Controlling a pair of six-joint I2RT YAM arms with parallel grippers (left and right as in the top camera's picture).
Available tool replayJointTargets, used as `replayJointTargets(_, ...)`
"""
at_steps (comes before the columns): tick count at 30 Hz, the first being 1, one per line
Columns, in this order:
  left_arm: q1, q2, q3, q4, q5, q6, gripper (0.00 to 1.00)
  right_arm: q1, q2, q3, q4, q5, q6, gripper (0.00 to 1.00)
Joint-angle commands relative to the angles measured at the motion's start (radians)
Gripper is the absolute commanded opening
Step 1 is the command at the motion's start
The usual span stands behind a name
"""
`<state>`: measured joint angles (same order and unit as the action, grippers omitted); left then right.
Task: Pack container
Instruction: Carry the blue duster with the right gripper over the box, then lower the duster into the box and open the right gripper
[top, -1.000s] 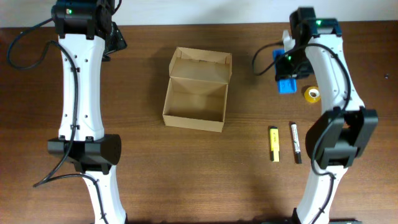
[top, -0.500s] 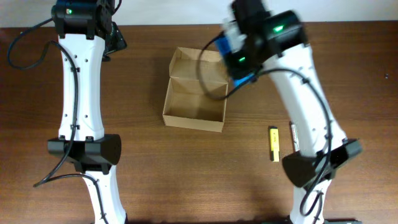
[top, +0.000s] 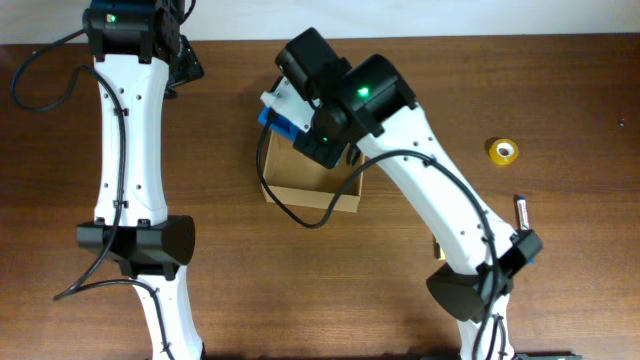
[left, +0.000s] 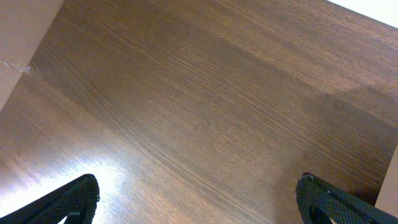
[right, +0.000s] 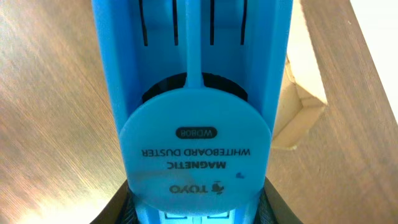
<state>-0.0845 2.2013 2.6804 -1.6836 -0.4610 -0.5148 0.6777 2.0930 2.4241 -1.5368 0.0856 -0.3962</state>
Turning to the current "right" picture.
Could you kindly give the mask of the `brown cardboard box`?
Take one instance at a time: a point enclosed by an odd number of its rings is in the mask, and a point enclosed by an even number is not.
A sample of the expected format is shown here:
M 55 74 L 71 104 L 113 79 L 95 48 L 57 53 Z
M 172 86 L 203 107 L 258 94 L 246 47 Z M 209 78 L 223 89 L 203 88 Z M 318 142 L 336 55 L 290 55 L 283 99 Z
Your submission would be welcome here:
M 271 148 L 296 149 L 299 141 L 317 122 L 327 105 L 303 2 L 294 0 Z

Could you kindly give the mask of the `blue whiteboard duster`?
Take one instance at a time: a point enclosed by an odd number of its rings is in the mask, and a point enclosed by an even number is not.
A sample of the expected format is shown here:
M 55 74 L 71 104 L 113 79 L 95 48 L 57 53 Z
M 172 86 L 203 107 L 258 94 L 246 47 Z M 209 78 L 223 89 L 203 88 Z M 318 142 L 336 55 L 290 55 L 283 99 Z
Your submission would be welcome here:
M 292 1 L 93 1 L 137 223 L 259 223 Z

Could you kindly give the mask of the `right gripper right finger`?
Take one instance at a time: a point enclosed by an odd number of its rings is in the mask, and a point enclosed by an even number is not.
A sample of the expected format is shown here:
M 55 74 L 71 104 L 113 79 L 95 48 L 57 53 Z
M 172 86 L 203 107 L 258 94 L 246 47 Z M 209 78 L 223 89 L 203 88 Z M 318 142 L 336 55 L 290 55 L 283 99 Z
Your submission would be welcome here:
M 303 224 L 268 178 L 259 199 L 259 224 Z

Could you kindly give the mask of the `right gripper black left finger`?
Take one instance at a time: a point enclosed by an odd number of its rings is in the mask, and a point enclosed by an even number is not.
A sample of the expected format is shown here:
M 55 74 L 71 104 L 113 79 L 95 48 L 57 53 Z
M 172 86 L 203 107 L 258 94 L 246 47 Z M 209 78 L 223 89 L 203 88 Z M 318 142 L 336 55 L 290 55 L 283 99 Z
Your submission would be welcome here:
M 125 181 L 90 224 L 137 224 L 133 193 Z

